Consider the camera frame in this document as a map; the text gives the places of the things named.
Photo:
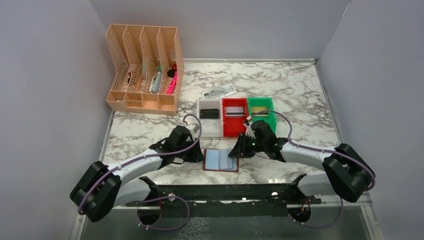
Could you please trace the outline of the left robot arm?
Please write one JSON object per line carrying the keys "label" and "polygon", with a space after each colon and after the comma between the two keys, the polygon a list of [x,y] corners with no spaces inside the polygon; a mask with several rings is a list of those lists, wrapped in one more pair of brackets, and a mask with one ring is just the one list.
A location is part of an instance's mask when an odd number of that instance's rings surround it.
{"label": "left robot arm", "polygon": [[71,191],[71,201],[77,205],[79,214],[93,223],[116,206],[135,201],[152,205],[157,200],[155,183],[143,175],[173,164],[175,159],[202,162],[201,132],[197,123],[178,125],[168,137],[134,157],[109,165],[101,161],[92,163]]}

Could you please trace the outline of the red leather card holder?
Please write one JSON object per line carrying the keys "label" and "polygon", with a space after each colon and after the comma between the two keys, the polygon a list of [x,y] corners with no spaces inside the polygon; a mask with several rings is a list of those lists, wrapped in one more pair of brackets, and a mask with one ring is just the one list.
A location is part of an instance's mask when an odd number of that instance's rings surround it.
{"label": "red leather card holder", "polygon": [[239,172],[239,159],[230,158],[230,148],[205,148],[203,151],[204,161],[202,164],[203,171],[212,172]]}

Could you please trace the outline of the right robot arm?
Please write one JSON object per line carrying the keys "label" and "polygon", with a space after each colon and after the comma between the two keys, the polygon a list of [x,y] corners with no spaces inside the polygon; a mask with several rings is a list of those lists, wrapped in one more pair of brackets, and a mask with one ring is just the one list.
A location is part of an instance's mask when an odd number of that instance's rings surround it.
{"label": "right robot arm", "polygon": [[265,153],[271,160],[299,163],[322,171],[300,175],[292,182],[288,196],[296,204],[313,195],[333,194],[355,203],[376,180],[375,173],[350,145],[342,143],[334,148],[301,145],[289,137],[277,137],[263,120],[253,122],[246,133],[238,135],[228,157],[251,158],[257,153]]}

